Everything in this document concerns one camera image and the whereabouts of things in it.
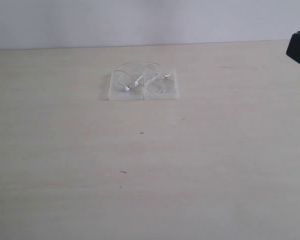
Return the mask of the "white wired earphones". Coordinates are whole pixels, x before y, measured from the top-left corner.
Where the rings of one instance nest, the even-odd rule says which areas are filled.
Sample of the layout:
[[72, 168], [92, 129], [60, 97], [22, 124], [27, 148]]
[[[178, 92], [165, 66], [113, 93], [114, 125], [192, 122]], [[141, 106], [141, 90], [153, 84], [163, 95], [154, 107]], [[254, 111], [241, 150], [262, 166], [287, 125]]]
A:
[[[152, 61], [130, 61], [120, 65], [113, 71], [119, 73], [117, 83], [123, 87], [124, 92], [129, 92], [131, 88], [143, 87], [145, 93], [150, 92], [155, 96], [162, 96], [165, 93], [163, 80], [168, 80], [172, 74], [162, 73], [160, 64]], [[121, 82], [121, 78], [127, 76], [133, 79], [132, 85], [126, 85]], [[160, 87], [157, 92], [149, 89], [150, 84], [159, 82]]]

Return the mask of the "clear plastic storage case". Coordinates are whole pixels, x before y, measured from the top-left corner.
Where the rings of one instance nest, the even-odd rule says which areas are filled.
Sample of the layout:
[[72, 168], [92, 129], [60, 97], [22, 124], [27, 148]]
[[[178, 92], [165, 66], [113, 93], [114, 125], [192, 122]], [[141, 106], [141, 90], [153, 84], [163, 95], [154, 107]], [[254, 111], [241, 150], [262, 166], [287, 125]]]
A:
[[166, 100], [180, 96], [177, 74], [174, 69], [156, 75], [154, 70], [116, 70], [111, 73], [108, 99], [127, 100]]

